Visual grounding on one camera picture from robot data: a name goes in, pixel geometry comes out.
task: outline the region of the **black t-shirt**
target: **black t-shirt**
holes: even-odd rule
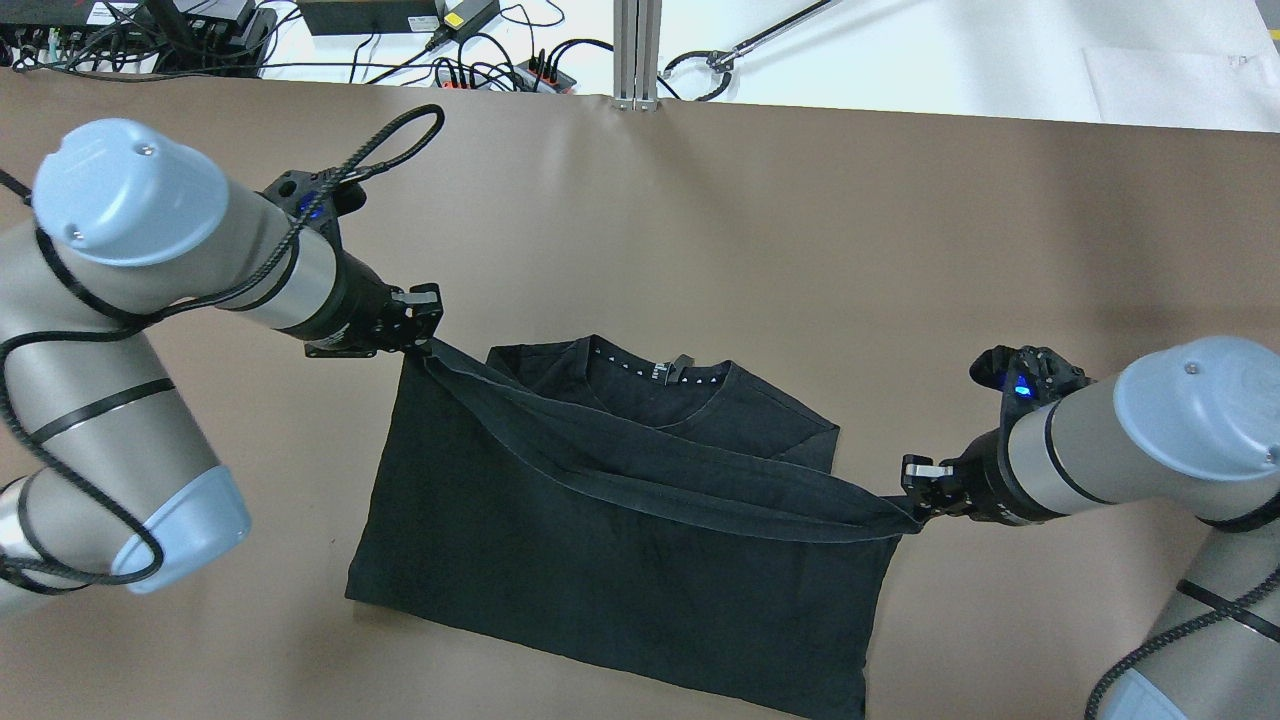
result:
[[[530,392],[593,407],[690,442],[831,471],[840,428],[732,360],[678,368],[599,337],[508,345],[488,365]]]
[[[749,375],[732,364],[686,370],[718,391],[654,386],[676,400],[648,407],[625,398],[644,395],[630,378],[653,364],[622,383],[635,368],[620,355],[585,363],[594,379],[573,387],[557,356],[608,346],[572,346],[499,348],[503,372],[439,341],[406,355],[347,597],[808,717],[861,717],[879,585],[899,538],[920,529],[905,498],[694,439],[781,457],[832,434],[783,393],[750,389],[763,380],[737,383]],[[739,401],[758,411],[719,407]],[[787,438],[716,428],[756,421]]]

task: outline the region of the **clothing tag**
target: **clothing tag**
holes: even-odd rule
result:
[[[440,18],[435,15],[412,15],[408,18],[408,29],[412,32],[435,32],[440,29]]]
[[[88,18],[84,24],[90,26],[109,26],[115,22],[115,15],[111,14],[111,8],[122,13],[133,13],[138,9],[137,3],[93,3],[93,6],[88,12]]]
[[[671,363],[658,363],[653,366],[653,374],[649,379],[664,386],[676,384],[680,382],[680,375],[685,373],[685,369],[694,364],[694,359],[687,355],[681,355]]]

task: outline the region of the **robotic arm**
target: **robotic arm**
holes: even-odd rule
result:
[[[356,167],[425,115],[434,124],[403,155]],[[46,158],[38,225],[0,236],[0,409],[47,464],[0,492],[0,618],[83,584],[151,592],[250,529],[141,329],[214,305],[307,341],[312,357],[428,341],[438,288],[384,283],[343,251],[337,217],[364,204],[358,181],[407,160],[443,120],[435,105],[411,110],[344,167],[287,173],[262,195],[129,120],[83,126]]]
[[[1000,427],[951,460],[902,459],[920,518],[1030,525],[1167,497],[1213,528],[1087,716],[1115,683],[1106,717],[1280,717],[1280,356],[1210,337],[1094,383],[1048,348],[996,347],[970,375],[1002,392]]]

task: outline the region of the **white label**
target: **white label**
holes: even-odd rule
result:
[[[413,32],[435,32],[440,29],[440,18],[435,15],[413,15],[408,19],[408,29]]]
[[[115,8],[122,13],[132,13],[138,9],[138,5],[140,3],[93,3],[93,8],[88,12],[88,19],[84,20],[84,24],[109,26],[115,22],[115,15],[111,14],[111,8]]]

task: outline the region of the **brown table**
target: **brown table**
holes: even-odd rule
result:
[[[63,133],[116,115],[264,187],[424,101],[444,132],[367,183],[344,237],[389,282],[443,286],[443,338],[732,357],[842,425],[836,474],[881,493],[904,452],[952,456],[995,424],[966,377],[992,345],[1096,377],[1202,334],[1280,347],[1276,136],[0,73],[0,167],[29,179]],[[0,227],[26,213],[0,193]],[[253,533],[154,596],[84,592],[0,628],[0,716],[778,716],[344,600],[398,359],[305,360],[215,311],[151,334]],[[0,474],[35,465],[0,447]],[[1076,716],[1203,534],[1161,502],[931,523],[881,597],[872,717]]]

